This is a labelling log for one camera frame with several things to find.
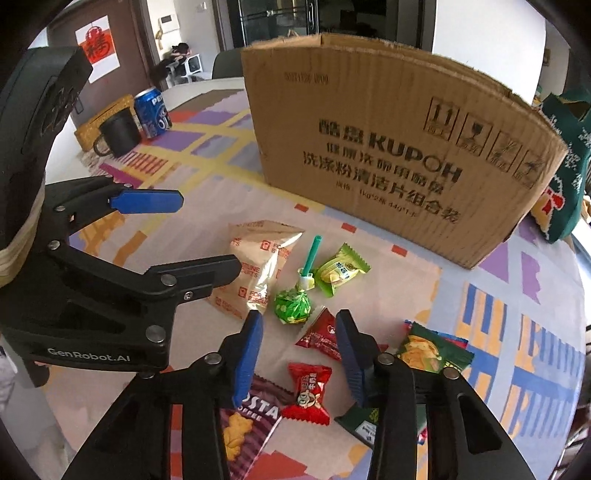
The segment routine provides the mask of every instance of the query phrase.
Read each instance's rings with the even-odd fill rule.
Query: costa coffee packet
[[[222,409],[220,420],[232,480],[243,480],[282,418],[293,393],[254,375],[251,389],[236,410]]]

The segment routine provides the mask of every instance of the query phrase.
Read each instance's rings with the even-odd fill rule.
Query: yellow woven basket
[[[78,143],[82,147],[82,150],[88,152],[92,150],[92,145],[100,135],[99,127],[102,123],[107,120],[110,116],[113,116],[117,112],[125,108],[131,109],[131,114],[135,115],[134,110],[134,97],[131,95],[125,95],[119,100],[114,101],[112,104],[107,106],[105,109],[97,113],[94,117],[88,120],[78,130],[74,132]]]

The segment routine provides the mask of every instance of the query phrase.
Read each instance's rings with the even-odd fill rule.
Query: person
[[[155,86],[158,86],[160,82],[166,79],[169,73],[168,66],[177,63],[175,70],[181,68],[181,65],[187,58],[191,56],[191,49],[189,45],[184,42],[178,45],[173,45],[169,56],[162,59],[154,68],[150,71],[150,80]]]

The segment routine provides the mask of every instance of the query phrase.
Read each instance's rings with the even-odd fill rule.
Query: white wall
[[[152,23],[152,31],[154,35],[156,32],[160,30],[160,25],[158,25],[158,19],[160,17],[165,17],[166,15],[175,14],[176,10],[174,9],[174,1],[173,0],[148,0],[148,12],[150,13],[150,22]],[[160,55],[160,60],[162,60],[163,55],[170,51],[173,45],[178,45],[182,42],[180,30],[175,30],[173,32],[168,32],[162,35],[162,50],[158,49],[158,55]]]
[[[203,3],[206,9],[201,11]],[[181,26],[181,38],[192,53],[201,55],[203,70],[211,72],[216,55],[220,53],[212,0],[174,0],[174,7]]]
[[[545,19],[527,0],[438,0],[433,53],[450,57],[534,99]]]
[[[542,87],[541,99],[550,93],[560,95],[564,90],[566,72],[569,69],[569,44],[555,26],[546,22],[546,48],[550,49],[550,64],[542,67],[539,84]]]

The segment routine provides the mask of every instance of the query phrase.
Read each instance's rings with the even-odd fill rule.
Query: blue gripper pad
[[[336,343],[339,347],[341,363],[345,369],[345,376],[351,396],[360,406],[365,400],[363,389],[365,373],[355,358],[355,351],[351,345],[347,329],[345,327],[346,318],[343,310],[336,314]]]
[[[336,343],[351,396],[361,407],[375,395],[374,358],[379,355],[374,337],[359,333],[349,310],[336,314]]]
[[[111,198],[111,208],[121,213],[174,213],[183,206],[177,190],[124,190]]]
[[[240,336],[245,335],[242,355],[234,370],[234,394],[232,402],[234,408],[242,405],[252,384],[252,376],[255,373],[256,359],[262,343],[262,315],[256,310],[251,310],[246,317]]]

